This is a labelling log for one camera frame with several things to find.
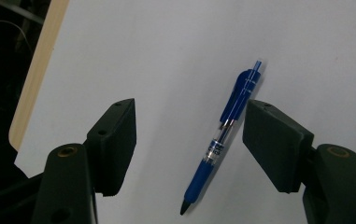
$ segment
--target ballpoint pen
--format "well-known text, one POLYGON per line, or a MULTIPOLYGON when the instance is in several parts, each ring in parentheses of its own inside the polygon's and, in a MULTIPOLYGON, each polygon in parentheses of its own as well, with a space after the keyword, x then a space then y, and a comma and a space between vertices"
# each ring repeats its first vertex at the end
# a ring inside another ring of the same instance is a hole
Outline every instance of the ballpoint pen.
POLYGON ((210 142, 207 152, 184 194, 180 209, 181 215, 198 199, 206 180, 212 173, 213 167, 224 150, 224 143, 227 141, 233 125, 242 114, 245 104, 259 80, 260 73, 258 70, 261 64, 261 61, 257 61, 252 69, 244 71, 238 76, 227 106, 221 114, 221 126, 210 142))

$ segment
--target pen tip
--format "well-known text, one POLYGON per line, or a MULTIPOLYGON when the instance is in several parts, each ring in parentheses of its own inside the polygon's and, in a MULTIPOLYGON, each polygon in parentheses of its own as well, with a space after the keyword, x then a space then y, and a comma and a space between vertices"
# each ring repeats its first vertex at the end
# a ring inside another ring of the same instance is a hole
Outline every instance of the pen tip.
POLYGON ((183 201, 183 204, 181 205, 180 208, 180 215, 183 216, 183 214, 187 211, 187 209, 190 207, 191 203, 188 203, 186 201, 183 201))

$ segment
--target cable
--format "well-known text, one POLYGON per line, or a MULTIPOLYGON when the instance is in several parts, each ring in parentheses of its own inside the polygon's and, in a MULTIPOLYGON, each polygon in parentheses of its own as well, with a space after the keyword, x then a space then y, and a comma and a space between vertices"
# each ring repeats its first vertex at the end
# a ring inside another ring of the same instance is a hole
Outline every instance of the cable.
POLYGON ((20 26, 18 26, 17 24, 15 24, 15 23, 13 23, 13 22, 11 22, 11 21, 0 21, 0 22, 8 23, 8 24, 10 24, 10 25, 15 26, 17 29, 19 29, 19 30, 21 31, 21 34, 22 34, 22 36, 23 36, 23 39, 24 39, 25 42, 26 42, 26 45, 28 46, 28 49, 29 49, 30 52, 33 54, 32 48, 31 48, 31 46, 30 46, 30 44, 29 44, 29 41, 28 41, 28 39, 26 38, 26 34, 25 34, 25 32, 21 29, 20 26))

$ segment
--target pen grip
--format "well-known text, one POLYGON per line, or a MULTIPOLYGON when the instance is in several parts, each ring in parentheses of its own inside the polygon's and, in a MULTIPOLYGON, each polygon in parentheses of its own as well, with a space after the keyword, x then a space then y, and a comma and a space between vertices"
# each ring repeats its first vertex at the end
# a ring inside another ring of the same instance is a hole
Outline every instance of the pen grip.
POLYGON ((212 164, 201 161, 194 177, 192 178, 192 183, 190 183, 186 193, 184 194, 184 201, 187 203, 195 203, 195 201, 197 201, 198 196, 201 193, 201 189, 204 187, 210 173, 212 173, 213 167, 214 166, 212 164))

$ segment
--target blue pen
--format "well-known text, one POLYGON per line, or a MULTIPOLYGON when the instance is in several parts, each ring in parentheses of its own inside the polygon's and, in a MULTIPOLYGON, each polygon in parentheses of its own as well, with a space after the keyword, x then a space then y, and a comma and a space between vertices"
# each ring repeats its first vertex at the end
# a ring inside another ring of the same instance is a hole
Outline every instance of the blue pen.
POLYGON ((259 80, 260 73, 258 70, 261 64, 262 62, 257 61, 253 69, 247 70, 238 76, 233 93, 221 114, 221 126, 210 142, 209 148, 184 194, 184 201, 180 209, 181 215, 186 212, 190 204, 195 203, 198 199, 201 189, 212 173, 213 167, 224 150, 224 143, 227 141, 234 123, 242 114, 247 100, 250 98, 250 95, 259 80))

